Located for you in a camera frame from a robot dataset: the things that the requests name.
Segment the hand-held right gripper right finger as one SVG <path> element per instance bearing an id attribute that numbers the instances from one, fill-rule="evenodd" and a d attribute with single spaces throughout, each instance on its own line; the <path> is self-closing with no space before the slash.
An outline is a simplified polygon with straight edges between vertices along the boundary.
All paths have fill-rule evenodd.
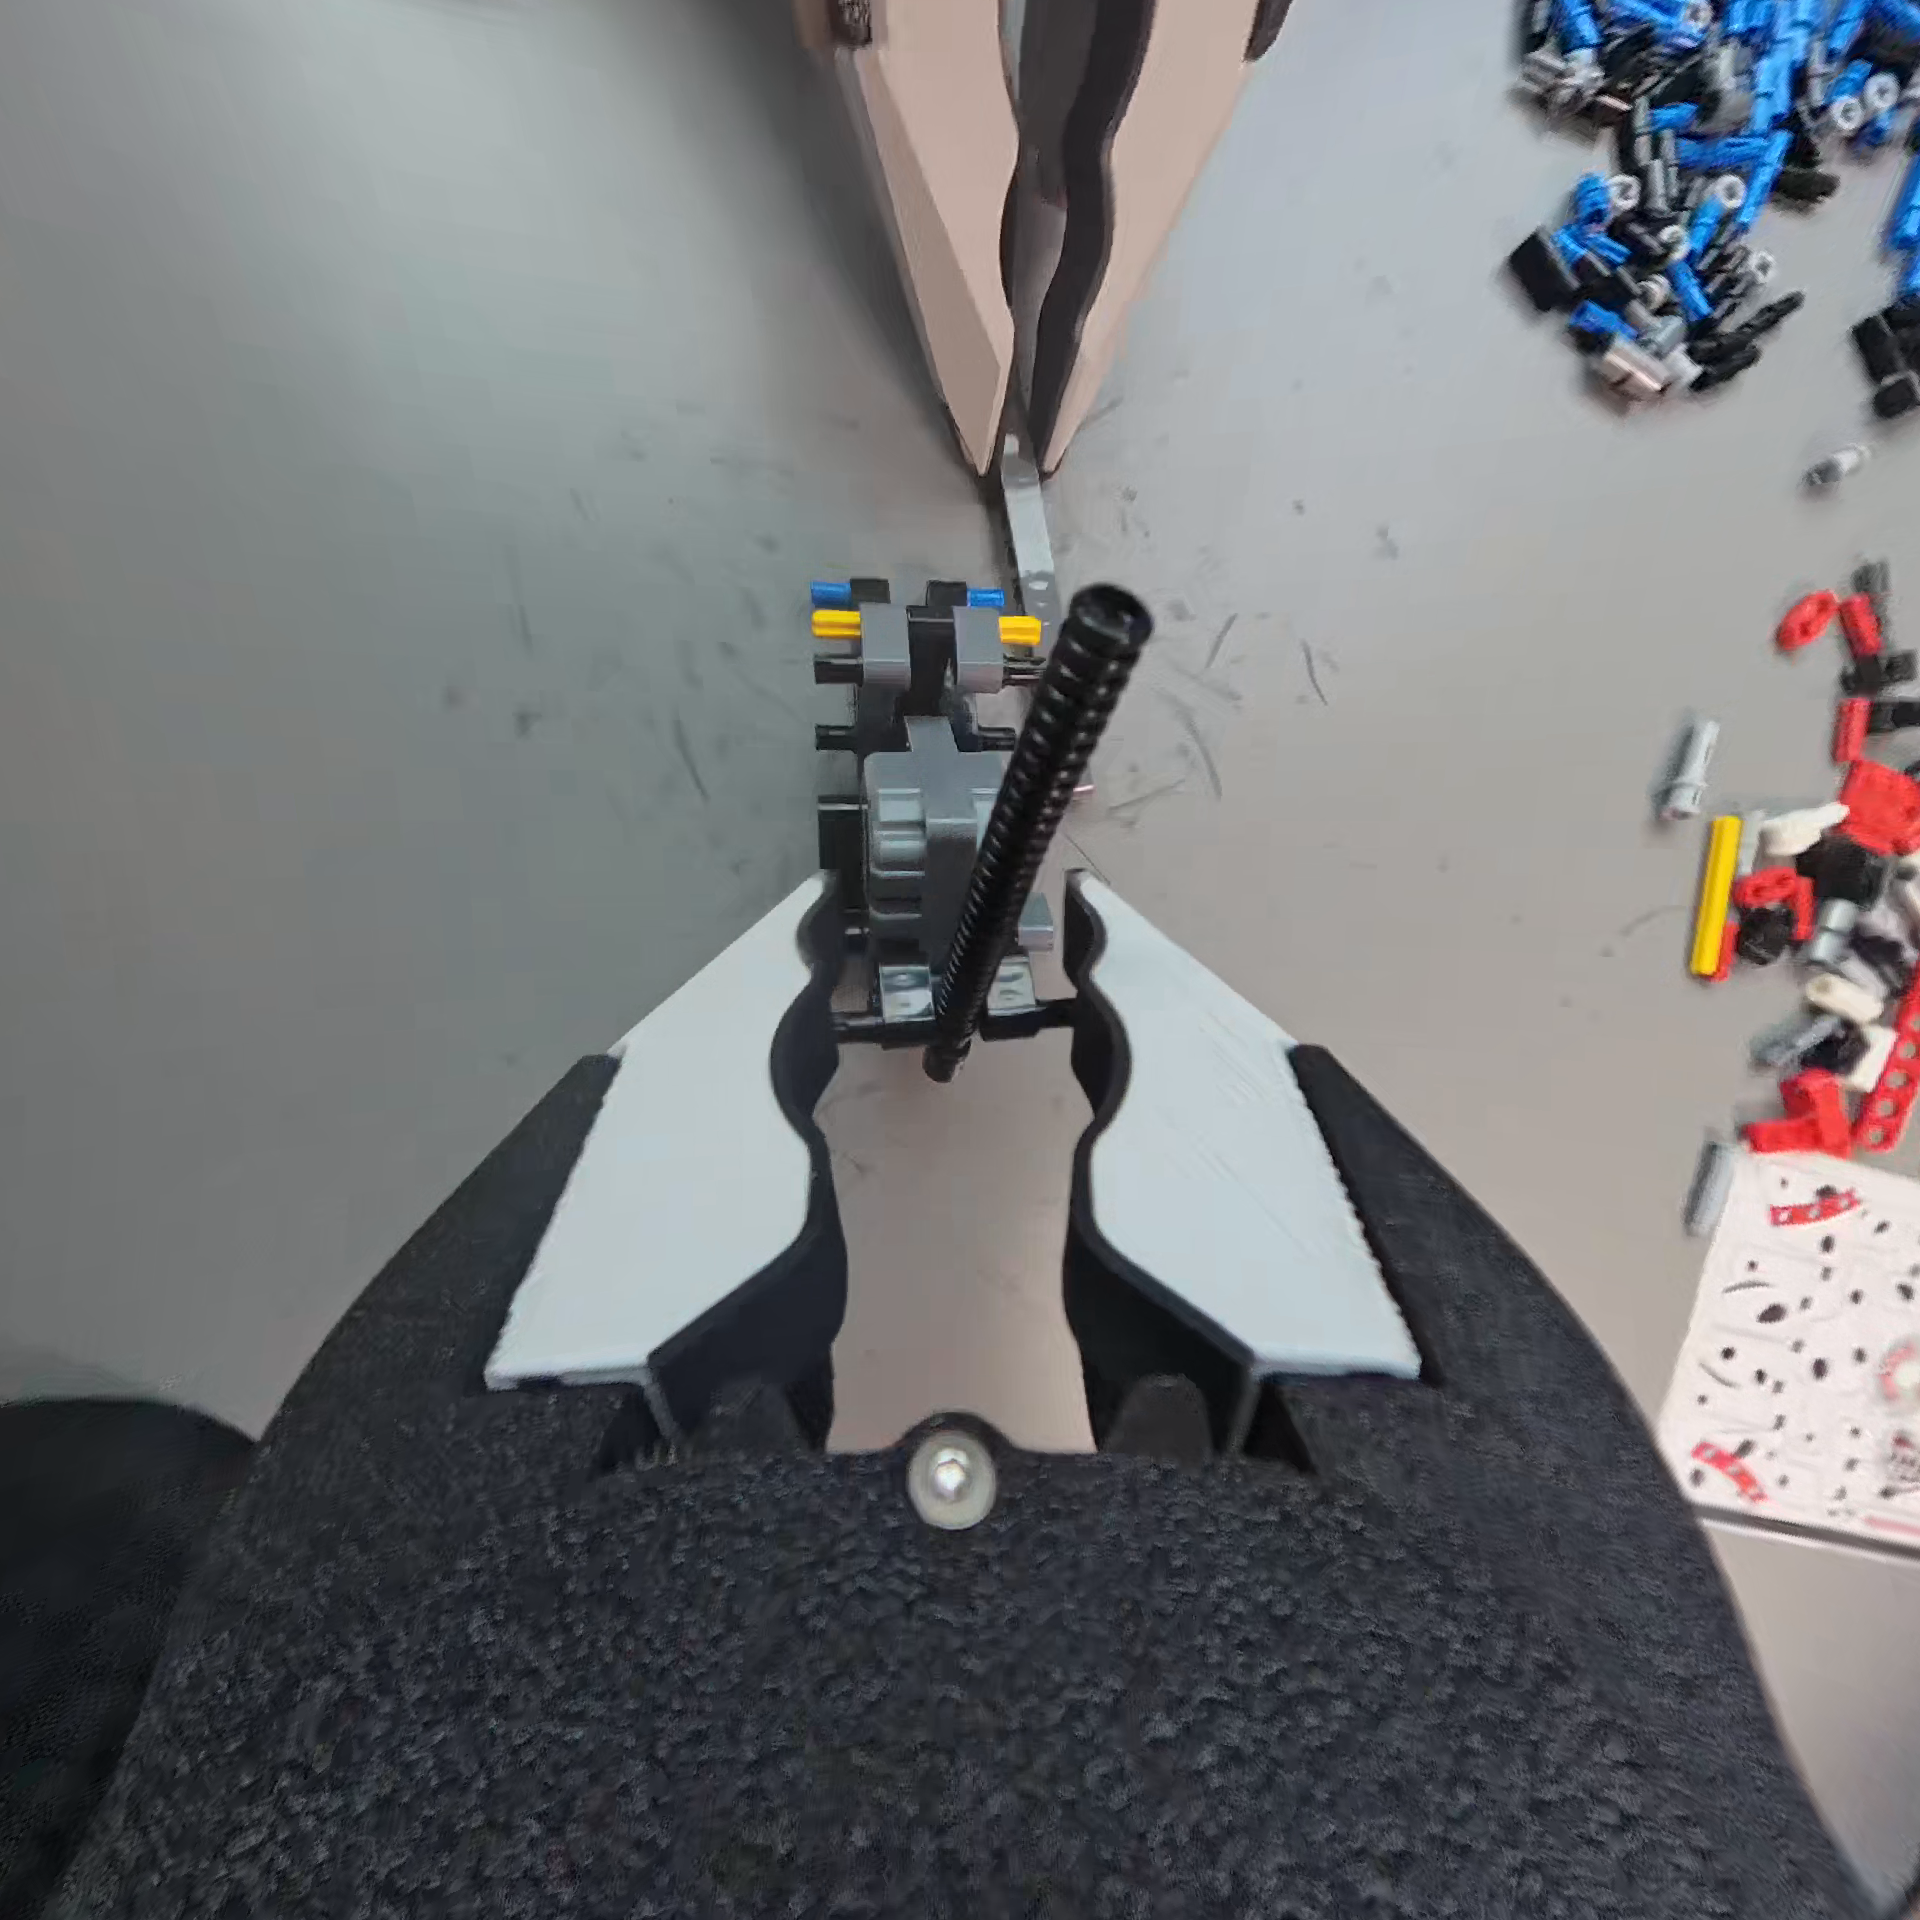
<path id="1" fill-rule="evenodd" d="M 1064 1307 L 1103 1453 L 1291 1453 L 1282 1387 L 1420 1382 L 1297 1039 L 1108 882 L 1066 887 Z"/>

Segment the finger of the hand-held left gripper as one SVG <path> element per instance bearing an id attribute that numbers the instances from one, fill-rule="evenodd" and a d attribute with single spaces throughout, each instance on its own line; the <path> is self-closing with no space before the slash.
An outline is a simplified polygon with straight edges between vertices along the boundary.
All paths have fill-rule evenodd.
<path id="1" fill-rule="evenodd" d="M 1031 452 L 1056 472 L 1257 60 L 1257 2 L 1031 7 Z"/>
<path id="2" fill-rule="evenodd" d="M 1024 184 L 1019 2 L 803 2 L 897 259 L 966 466 L 996 469 L 1023 397 L 1017 222 Z"/>

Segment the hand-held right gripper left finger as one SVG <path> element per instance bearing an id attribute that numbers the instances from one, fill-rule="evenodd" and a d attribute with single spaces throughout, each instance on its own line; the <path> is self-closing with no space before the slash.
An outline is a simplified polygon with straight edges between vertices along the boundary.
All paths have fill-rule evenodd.
<path id="1" fill-rule="evenodd" d="M 819 1106 L 844 922 L 812 876 L 611 1048 L 614 1077 L 486 1367 L 494 1391 L 625 1386 L 663 1440 L 735 1386 L 832 1426 L 846 1235 Z"/>

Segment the thin grey building block beam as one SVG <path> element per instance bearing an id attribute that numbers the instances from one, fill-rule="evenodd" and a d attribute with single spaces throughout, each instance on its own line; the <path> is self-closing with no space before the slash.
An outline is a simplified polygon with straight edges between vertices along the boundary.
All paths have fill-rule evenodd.
<path id="1" fill-rule="evenodd" d="M 1042 476 L 1019 423 L 1001 430 L 996 486 L 1006 556 L 1016 579 L 1011 594 L 1024 615 L 1040 621 L 1058 619 L 1060 583 L 1050 538 Z"/>

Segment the grey black building block assembly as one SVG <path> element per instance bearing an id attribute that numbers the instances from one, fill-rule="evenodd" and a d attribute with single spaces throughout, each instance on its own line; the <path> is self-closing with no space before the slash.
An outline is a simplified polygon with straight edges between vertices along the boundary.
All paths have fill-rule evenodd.
<path id="1" fill-rule="evenodd" d="M 819 754 L 852 765 L 817 806 L 849 949 L 846 1044 L 930 1039 L 932 992 L 1017 748 L 1017 726 L 995 714 L 1040 684 L 1050 611 L 1050 594 L 1030 611 L 966 581 L 908 602 L 880 575 L 808 587 L 814 678 L 849 695 L 849 717 L 814 730 Z"/>

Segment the pile of blue black pieces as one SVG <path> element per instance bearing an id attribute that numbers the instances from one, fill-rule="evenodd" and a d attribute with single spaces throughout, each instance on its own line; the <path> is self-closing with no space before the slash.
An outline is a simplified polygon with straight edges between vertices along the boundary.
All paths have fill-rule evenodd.
<path id="1" fill-rule="evenodd" d="M 1634 407 L 1713 395 L 1809 301 L 1767 218 L 1833 200 L 1846 162 L 1902 154 L 1879 232 L 1892 284 L 1851 325 L 1868 413 L 1915 419 L 1915 79 L 1910 2 L 1514 5 L 1516 96 L 1594 162 L 1505 272 L 1591 384 Z"/>

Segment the yellow building block beam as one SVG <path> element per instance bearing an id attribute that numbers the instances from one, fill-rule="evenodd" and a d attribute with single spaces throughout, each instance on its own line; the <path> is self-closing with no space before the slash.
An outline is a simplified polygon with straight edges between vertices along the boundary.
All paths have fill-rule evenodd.
<path id="1" fill-rule="evenodd" d="M 1742 868 L 1744 815 L 1721 814 L 1707 827 L 1687 971 L 1697 981 L 1721 981 L 1737 943 L 1735 887 Z"/>

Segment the white sticker sheet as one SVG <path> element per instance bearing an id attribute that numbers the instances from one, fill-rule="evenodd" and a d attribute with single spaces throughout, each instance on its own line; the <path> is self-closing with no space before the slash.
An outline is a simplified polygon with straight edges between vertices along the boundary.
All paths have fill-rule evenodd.
<path id="1" fill-rule="evenodd" d="M 1656 1432 L 1710 1519 L 1915 1557 L 1915 1179 L 1739 1156 Z"/>

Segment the dark cloth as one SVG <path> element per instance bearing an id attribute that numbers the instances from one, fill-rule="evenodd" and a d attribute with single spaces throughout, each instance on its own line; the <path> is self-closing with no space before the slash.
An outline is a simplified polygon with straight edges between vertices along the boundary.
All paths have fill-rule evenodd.
<path id="1" fill-rule="evenodd" d="M 150 1398 L 3 1406 L 3 1915 L 39 1915 L 255 1438 Z"/>

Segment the pile of red white pieces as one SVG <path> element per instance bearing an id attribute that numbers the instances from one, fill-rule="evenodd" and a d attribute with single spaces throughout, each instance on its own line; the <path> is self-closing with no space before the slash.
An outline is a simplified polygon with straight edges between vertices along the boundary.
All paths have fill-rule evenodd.
<path id="1" fill-rule="evenodd" d="M 1786 970 L 1794 1013 L 1748 1062 L 1779 1114 L 1748 1120 L 1754 1151 L 1887 1159 L 1919 1108 L 1915 646 L 1891 628 L 1891 567 L 1862 562 L 1838 591 L 1787 607 L 1779 651 L 1840 646 L 1831 714 L 1833 795 L 1742 820 L 1719 922 L 1718 971 Z"/>

